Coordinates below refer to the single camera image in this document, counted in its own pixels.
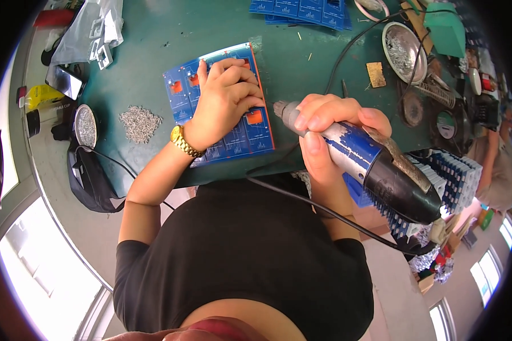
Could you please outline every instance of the gold wristwatch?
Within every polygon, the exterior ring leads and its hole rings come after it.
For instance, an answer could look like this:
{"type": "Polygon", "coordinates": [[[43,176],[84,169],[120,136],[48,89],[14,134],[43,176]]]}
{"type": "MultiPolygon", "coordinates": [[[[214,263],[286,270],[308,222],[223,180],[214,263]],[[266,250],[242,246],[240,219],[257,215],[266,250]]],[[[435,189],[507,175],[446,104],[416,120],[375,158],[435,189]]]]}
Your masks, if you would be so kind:
{"type": "Polygon", "coordinates": [[[171,131],[171,142],[174,143],[178,148],[180,148],[184,153],[194,157],[200,158],[205,155],[206,151],[198,151],[184,140],[184,126],[177,125],[172,128],[171,131]]]}

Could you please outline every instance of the black bag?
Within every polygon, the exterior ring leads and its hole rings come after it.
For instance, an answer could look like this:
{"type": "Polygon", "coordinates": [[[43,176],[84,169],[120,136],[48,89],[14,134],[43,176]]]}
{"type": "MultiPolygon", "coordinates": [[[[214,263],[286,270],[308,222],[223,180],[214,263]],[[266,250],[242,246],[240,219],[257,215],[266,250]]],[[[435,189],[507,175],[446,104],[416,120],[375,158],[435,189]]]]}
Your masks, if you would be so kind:
{"type": "Polygon", "coordinates": [[[86,152],[78,147],[73,139],[68,147],[68,181],[72,193],[91,211],[116,213],[123,209],[125,201],[114,207],[110,198],[121,199],[110,186],[95,153],[86,152]]]}

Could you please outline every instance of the pile of metal pins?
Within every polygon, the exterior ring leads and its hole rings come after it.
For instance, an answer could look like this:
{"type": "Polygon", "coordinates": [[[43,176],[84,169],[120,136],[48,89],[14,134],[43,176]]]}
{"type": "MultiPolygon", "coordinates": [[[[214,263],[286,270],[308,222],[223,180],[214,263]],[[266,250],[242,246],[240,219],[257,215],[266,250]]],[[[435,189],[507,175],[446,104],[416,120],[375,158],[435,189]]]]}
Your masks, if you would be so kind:
{"type": "Polygon", "coordinates": [[[119,121],[125,127],[125,137],[136,144],[147,144],[162,120],[142,106],[130,106],[127,112],[119,114],[119,121]]]}
{"type": "Polygon", "coordinates": [[[80,138],[80,144],[94,147],[96,140],[95,119],[88,108],[83,107],[77,116],[76,130],[80,138]]]}
{"type": "Polygon", "coordinates": [[[402,42],[391,32],[387,32],[385,36],[385,43],[387,45],[387,52],[389,52],[389,58],[391,63],[394,64],[394,68],[398,70],[405,78],[410,79],[413,66],[416,63],[415,53],[411,55],[402,46],[402,42]]]}

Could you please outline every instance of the window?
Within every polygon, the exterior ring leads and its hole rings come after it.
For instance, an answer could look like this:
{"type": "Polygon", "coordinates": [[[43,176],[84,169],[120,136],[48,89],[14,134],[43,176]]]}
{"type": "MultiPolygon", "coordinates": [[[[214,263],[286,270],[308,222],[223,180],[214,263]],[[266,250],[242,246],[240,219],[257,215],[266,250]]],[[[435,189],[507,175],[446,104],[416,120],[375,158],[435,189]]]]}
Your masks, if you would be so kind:
{"type": "Polygon", "coordinates": [[[484,307],[489,302],[495,288],[497,288],[498,280],[501,276],[496,259],[495,251],[490,246],[479,262],[470,269],[472,277],[474,277],[480,289],[484,307]]]}
{"type": "Polygon", "coordinates": [[[448,303],[445,298],[430,308],[430,318],[434,325],[437,341],[454,341],[455,328],[451,319],[448,303]]]}
{"type": "Polygon", "coordinates": [[[1,199],[19,183],[17,171],[15,170],[14,156],[11,152],[10,129],[8,124],[11,72],[13,71],[16,53],[17,50],[11,57],[10,63],[4,73],[4,77],[2,78],[2,83],[0,84],[0,138],[2,140],[4,157],[4,183],[2,185],[2,193],[0,195],[1,199]]]}
{"type": "Polygon", "coordinates": [[[0,253],[42,334],[50,341],[71,341],[103,286],[72,251],[41,197],[2,238],[0,253]]]}
{"type": "Polygon", "coordinates": [[[498,230],[501,232],[501,235],[508,244],[508,248],[512,250],[512,222],[510,218],[506,217],[505,220],[502,221],[502,225],[498,230]]]}

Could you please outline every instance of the smartphone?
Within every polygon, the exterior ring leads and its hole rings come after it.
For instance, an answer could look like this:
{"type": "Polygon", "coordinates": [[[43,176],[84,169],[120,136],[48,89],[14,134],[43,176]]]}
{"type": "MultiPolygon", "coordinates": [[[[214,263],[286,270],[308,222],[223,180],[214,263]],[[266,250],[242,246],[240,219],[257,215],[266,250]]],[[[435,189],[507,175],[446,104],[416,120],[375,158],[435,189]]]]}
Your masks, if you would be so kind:
{"type": "Polygon", "coordinates": [[[48,68],[46,84],[73,100],[78,99],[85,86],[81,79],[59,65],[53,65],[48,68]]]}

